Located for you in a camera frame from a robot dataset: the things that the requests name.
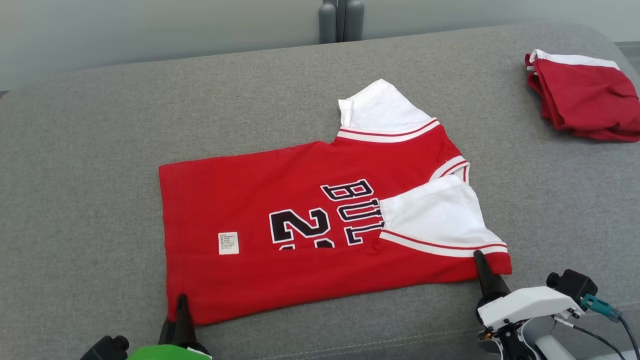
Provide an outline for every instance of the folded red garment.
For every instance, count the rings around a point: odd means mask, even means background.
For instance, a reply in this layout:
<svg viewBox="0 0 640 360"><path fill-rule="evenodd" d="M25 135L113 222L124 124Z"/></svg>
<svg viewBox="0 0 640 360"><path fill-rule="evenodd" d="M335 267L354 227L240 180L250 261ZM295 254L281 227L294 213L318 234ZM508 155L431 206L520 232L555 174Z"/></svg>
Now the folded red garment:
<svg viewBox="0 0 640 360"><path fill-rule="evenodd" d="M542 117L583 138L640 140L640 102L633 83L609 60L555 55L525 57L527 82L542 98Z"/></svg>

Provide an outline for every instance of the basketball jersey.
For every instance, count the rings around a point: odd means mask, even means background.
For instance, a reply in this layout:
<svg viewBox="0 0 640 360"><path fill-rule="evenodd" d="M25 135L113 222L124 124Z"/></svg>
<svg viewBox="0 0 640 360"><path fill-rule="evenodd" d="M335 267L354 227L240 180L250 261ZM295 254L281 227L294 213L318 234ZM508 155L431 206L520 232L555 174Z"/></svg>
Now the basketball jersey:
<svg viewBox="0 0 640 360"><path fill-rule="evenodd" d="M378 80L340 100L332 143L159 168L169 319L194 322L477 276L510 274L469 163L443 126Z"/></svg>

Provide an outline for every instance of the gray wall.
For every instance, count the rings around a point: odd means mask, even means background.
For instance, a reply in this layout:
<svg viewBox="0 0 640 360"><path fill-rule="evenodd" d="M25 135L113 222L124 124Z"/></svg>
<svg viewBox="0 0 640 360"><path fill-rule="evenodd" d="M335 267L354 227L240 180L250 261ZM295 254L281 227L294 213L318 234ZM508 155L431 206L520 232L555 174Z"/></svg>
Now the gray wall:
<svg viewBox="0 0 640 360"><path fill-rule="evenodd" d="M364 0L364 37L529 19L640 40L640 0ZM0 90L101 65L317 43L321 0L0 0Z"/></svg>

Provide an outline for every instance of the black cable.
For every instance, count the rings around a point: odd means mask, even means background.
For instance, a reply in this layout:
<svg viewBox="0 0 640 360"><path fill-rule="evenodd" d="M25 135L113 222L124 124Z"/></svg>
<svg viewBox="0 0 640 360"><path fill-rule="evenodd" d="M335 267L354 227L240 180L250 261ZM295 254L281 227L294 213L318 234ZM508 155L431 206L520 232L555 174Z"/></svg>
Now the black cable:
<svg viewBox="0 0 640 360"><path fill-rule="evenodd" d="M629 339L631 339L631 345L633 345L634 351L636 352L637 360L640 360L640 351L638 351L638 344L636 343L636 339L634 338L634 336L631 334L631 329L629 329L629 325L627 324L625 319L622 318L622 316L619 316L618 319L622 323L622 326L625 327L627 334L629 334Z"/></svg>
<svg viewBox="0 0 640 360"><path fill-rule="evenodd" d="M574 329L576 329L576 330L578 330L578 331L582 331L582 332L584 332L584 333L585 333L585 334L587 334L587 335L591 335L591 336L593 336L594 338L596 338L596 339L598 339L598 340L602 341L603 343L605 343L605 345L607 345L608 347L612 348L612 349L613 349L613 350L618 354L618 356L620 356L620 359L622 359L622 360L626 360L626 359L625 359L625 357L624 357L624 356L622 356L622 353L620 352L620 350L618 350L618 348L616 348L615 346L611 345L611 343L610 343L610 342L608 342L605 338L603 338L603 337L601 337L601 336L599 336L599 335L596 335L596 334L592 333L592 332L591 332L591 331L589 331L589 330L585 330L585 329L583 329L582 327L577 327L577 326L575 326L575 325L574 325L574 326L573 326L573 328L574 328Z"/></svg>

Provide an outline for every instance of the gray table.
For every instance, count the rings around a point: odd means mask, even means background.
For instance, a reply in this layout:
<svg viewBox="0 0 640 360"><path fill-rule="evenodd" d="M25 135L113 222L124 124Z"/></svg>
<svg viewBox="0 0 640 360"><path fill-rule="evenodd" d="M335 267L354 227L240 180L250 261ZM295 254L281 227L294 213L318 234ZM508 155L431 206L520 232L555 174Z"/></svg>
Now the gray table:
<svg viewBox="0 0 640 360"><path fill-rule="evenodd" d="M638 144L556 133L526 85L524 54L614 60L574 25L529 24L73 72L0 101L0 358L77 359L105 334L155 343L166 313L157 167L331 141L337 99L378 78L436 116L472 163L513 288L565 268L640 334ZM198 330L216 359L489 359L476 347L476 283L291 307ZM579 325L629 349L619 324ZM558 329L576 357L610 352Z"/></svg>

